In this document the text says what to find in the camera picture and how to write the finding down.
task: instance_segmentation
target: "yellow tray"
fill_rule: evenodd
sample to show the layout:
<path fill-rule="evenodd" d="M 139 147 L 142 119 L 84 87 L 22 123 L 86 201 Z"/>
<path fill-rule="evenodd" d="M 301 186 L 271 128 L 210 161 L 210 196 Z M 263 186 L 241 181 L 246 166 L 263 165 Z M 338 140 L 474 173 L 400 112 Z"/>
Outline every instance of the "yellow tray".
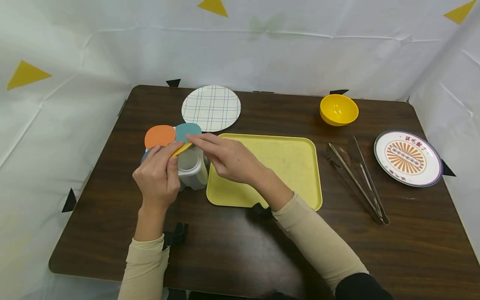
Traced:
<path fill-rule="evenodd" d="M 322 189 L 315 144 L 302 137 L 223 133 L 223 138 L 242 142 L 265 166 L 296 191 L 315 211 L 322 206 Z M 268 204 L 251 186 L 219 177 L 213 164 L 207 184 L 207 198 L 212 204 L 252 207 Z"/>

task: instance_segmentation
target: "white fabric wall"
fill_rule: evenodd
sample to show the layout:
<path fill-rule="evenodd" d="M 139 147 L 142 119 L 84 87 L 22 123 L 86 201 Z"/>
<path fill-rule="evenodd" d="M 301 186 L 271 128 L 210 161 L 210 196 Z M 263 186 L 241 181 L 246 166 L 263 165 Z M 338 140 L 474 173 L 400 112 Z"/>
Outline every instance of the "white fabric wall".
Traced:
<path fill-rule="evenodd" d="M 413 89 L 429 141 L 457 177 L 444 176 L 458 215 L 480 261 L 480 6 Z"/>
<path fill-rule="evenodd" d="M 457 32 L 443 15 L 466 3 L 223 0 L 226 18 L 201 1 L 2 4 L 0 87 L 20 60 L 52 77 L 0 88 L 0 298 L 116 297 L 118 283 L 53 275 L 47 263 L 68 191 L 80 195 L 133 86 L 181 78 L 186 87 L 398 100 Z"/>

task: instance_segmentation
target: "beige sleeve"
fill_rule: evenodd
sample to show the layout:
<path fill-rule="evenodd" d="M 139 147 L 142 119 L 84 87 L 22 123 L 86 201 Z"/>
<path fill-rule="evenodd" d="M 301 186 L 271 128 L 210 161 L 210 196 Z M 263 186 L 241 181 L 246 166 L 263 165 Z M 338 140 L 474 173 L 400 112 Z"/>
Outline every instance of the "beige sleeve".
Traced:
<path fill-rule="evenodd" d="M 143 242 L 132 239 L 119 300 L 162 299 L 163 275 L 170 254 L 170 247 L 162 251 L 163 237 Z"/>
<path fill-rule="evenodd" d="M 344 278 L 368 274 L 355 252 L 297 193 L 273 216 L 334 293 Z"/>

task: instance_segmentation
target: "table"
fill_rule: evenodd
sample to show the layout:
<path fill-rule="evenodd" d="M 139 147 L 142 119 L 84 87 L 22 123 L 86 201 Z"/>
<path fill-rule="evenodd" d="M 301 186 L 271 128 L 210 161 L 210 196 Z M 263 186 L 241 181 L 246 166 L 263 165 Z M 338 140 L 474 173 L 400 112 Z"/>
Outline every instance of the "table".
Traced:
<path fill-rule="evenodd" d="M 120 281 L 141 195 L 132 179 L 144 153 L 144 134 L 159 124 L 183 123 L 180 108 L 192 91 L 135 87 L 52 254 L 52 272 Z M 355 123 L 334 128 L 319 116 L 321 98 L 237 93 L 238 121 L 223 132 L 302 136 L 317 148 L 323 206 L 318 213 L 359 255 L 395 299 L 480 299 L 480 267 L 444 181 L 418 189 L 389 177 L 373 157 L 380 133 L 405 130 L 424 137 L 408 103 L 355 100 Z M 324 159 L 327 142 L 355 135 L 391 225 L 377 225 Z M 318 275 L 272 220 L 244 208 L 210 204 L 205 190 L 185 190 L 169 209 L 165 228 L 190 225 L 170 251 L 165 286 L 259 297 L 272 290 L 328 298 Z"/>

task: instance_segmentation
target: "white plate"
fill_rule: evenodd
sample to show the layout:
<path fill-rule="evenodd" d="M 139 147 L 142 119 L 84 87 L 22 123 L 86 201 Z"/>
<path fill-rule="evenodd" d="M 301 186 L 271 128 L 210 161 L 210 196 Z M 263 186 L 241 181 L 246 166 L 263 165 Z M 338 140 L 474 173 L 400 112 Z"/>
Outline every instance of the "white plate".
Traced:
<path fill-rule="evenodd" d="M 191 92 L 181 107 L 186 123 L 195 123 L 203 132 L 217 132 L 231 126 L 240 115 L 238 96 L 226 87 L 204 86 Z"/>
<path fill-rule="evenodd" d="M 401 183 L 425 188 L 442 178 L 443 165 L 437 152 L 414 134 L 384 132 L 375 140 L 373 149 L 380 166 Z"/>

